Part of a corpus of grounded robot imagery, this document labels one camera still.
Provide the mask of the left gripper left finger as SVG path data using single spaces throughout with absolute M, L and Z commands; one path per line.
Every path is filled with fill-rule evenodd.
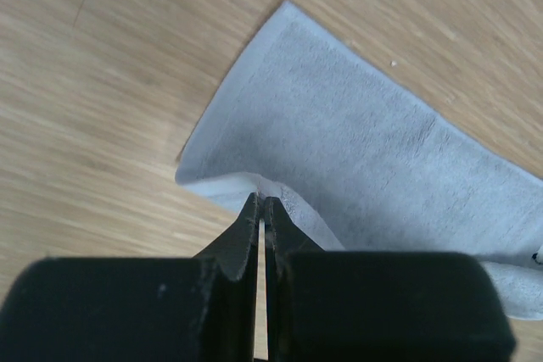
M 251 361 L 260 200 L 191 258 L 45 258 L 1 308 L 4 361 Z

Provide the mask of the grey towel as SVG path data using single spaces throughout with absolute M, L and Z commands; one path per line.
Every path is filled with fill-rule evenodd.
M 176 182 L 223 208 L 277 197 L 327 250 L 480 261 L 516 319 L 542 316 L 542 181 L 492 153 L 291 2 L 234 63 Z

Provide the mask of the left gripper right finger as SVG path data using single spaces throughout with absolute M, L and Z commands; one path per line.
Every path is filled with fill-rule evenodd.
M 272 361 L 508 361 L 488 274 L 462 253 L 326 251 L 264 202 Z

